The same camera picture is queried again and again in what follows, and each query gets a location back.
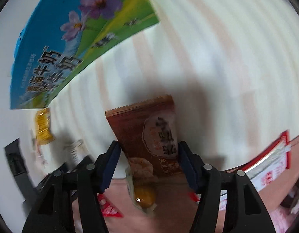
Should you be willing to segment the small gold snack packet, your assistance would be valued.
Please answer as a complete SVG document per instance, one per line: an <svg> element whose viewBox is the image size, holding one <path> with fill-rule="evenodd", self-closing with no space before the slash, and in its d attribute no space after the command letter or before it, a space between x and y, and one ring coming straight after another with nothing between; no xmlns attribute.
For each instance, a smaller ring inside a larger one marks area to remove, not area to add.
<svg viewBox="0 0 299 233"><path fill-rule="evenodd" d="M50 109L44 108L35 115L35 133L39 145L46 145L55 140L50 131Z"/></svg>

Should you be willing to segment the brown pastry snack packet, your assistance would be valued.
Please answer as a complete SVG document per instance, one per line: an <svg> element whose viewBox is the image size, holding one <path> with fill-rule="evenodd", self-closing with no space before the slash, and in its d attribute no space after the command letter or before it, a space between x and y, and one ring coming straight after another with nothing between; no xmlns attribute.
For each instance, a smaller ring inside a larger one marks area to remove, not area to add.
<svg viewBox="0 0 299 233"><path fill-rule="evenodd" d="M108 110L105 116L134 178L150 180L181 172L172 96Z"/></svg>

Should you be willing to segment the striped cream blanket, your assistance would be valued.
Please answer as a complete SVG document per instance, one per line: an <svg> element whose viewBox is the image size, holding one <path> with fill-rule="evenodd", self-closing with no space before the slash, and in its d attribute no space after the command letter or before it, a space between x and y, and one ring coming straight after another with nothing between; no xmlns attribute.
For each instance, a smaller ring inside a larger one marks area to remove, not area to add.
<svg viewBox="0 0 299 233"><path fill-rule="evenodd" d="M299 15L288 0L153 0L160 22L121 42L50 104L56 139L45 175L82 139L97 157L115 136L105 111L171 95L178 137L220 169L242 165L280 133L299 135Z"/></svg>

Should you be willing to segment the small red snack packet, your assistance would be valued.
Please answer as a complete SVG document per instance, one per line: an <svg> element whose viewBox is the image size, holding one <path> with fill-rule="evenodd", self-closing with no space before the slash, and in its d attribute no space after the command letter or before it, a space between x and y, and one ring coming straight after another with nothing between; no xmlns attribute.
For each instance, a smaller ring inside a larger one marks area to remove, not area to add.
<svg viewBox="0 0 299 233"><path fill-rule="evenodd" d="M101 208L101 213L104 218L115 217L123 218L123 214L109 201L104 194L98 194L98 202Z"/></svg>

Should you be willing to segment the blue green milk carton box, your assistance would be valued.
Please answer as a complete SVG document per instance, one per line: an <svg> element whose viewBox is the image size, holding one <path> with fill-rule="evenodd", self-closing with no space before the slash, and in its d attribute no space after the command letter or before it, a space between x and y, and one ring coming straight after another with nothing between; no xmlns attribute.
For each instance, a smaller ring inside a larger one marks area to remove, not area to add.
<svg viewBox="0 0 299 233"><path fill-rule="evenodd" d="M44 108L90 63L159 21L150 0L40 0L20 33L10 108Z"/></svg>

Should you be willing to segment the red white spicy strip packet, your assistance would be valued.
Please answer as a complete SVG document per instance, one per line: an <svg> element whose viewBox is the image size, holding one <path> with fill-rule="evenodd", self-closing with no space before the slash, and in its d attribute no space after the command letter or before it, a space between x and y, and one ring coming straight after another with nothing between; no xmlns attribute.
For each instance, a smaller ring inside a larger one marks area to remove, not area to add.
<svg viewBox="0 0 299 233"><path fill-rule="evenodd" d="M291 144L289 131L280 134L264 151L250 162L227 170L234 173L245 172L255 189L260 192L276 180L291 165Z"/></svg>

